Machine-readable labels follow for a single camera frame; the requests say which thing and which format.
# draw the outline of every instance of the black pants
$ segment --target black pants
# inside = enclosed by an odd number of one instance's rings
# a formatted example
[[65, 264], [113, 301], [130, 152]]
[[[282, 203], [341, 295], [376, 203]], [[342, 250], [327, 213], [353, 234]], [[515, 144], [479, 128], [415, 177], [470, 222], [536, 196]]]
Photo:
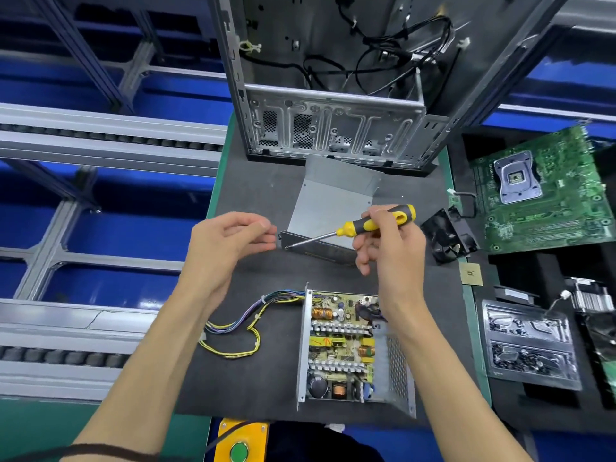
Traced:
[[277, 421], [270, 425], [266, 462], [384, 462], [376, 449], [319, 423]]

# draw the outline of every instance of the person's left hand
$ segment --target person's left hand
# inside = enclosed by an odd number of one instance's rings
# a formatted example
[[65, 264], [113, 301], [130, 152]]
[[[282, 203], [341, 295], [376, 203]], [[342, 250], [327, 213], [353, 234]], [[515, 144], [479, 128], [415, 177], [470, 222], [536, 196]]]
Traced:
[[238, 260], [276, 249], [275, 225], [263, 216], [228, 212], [196, 224], [174, 293], [188, 295], [210, 312], [227, 294]]

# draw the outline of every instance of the copper coil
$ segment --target copper coil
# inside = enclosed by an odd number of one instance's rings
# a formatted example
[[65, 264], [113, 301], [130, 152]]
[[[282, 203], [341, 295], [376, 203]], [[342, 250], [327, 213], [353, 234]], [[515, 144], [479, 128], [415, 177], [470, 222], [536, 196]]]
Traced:
[[374, 347], [359, 347], [357, 353], [360, 357], [374, 357]]
[[344, 384], [334, 384], [331, 387], [331, 393], [334, 398], [345, 398], [346, 397], [346, 386]]
[[334, 310], [331, 308], [313, 308], [312, 319], [333, 319]]

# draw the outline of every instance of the work surface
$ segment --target work surface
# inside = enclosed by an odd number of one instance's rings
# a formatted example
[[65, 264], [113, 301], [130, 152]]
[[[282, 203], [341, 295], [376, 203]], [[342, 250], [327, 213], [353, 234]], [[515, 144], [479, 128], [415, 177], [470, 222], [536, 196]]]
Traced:
[[[232, 137], [216, 215], [232, 210], [268, 217], [287, 229], [304, 179], [304, 167], [249, 162], [238, 133]], [[429, 177], [385, 175], [374, 204], [413, 204], [422, 223], [447, 205], [440, 168]], [[334, 225], [343, 221], [332, 221]], [[439, 328], [475, 379], [471, 340], [462, 298], [458, 263], [437, 266], [426, 256], [424, 292]], [[362, 277], [355, 268], [310, 256], [276, 250], [240, 261], [229, 292], [211, 320], [227, 324], [239, 318], [262, 295], [279, 289], [375, 295], [376, 275]], [[297, 411], [296, 383], [301, 324], [300, 305], [272, 305], [258, 322], [261, 348], [248, 358], [226, 360], [197, 347], [177, 403], [177, 412], [237, 419], [362, 423], [379, 426], [427, 426], [416, 392], [417, 419], [387, 404], [310, 400]], [[250, 350], [254, 336], [243, 328], [225, 336], [208, 335], [212, 347], [226, 352]]]

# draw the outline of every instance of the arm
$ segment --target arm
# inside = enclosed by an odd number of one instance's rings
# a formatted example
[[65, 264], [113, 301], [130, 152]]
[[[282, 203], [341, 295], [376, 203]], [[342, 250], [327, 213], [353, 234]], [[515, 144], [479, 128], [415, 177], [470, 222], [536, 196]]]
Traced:
[[196, 343], [226, 295], [238, 259], [275, 249], [275, 233], [266, 218], [239, 212], [195, 225], [173, 294], [74, 443], [160, 452]]
[[402, 344], [443, 459], [530, 462], [427, 309], [423, 297], [425, 236], [415, 224], [398, 229], [393, 215], [386, 212], [389, 207], [370, 208], [380, 238], [367, 233], [354, 240], [357, 266], [367, 275], [369, 262], [376, 261], [381, 311]]

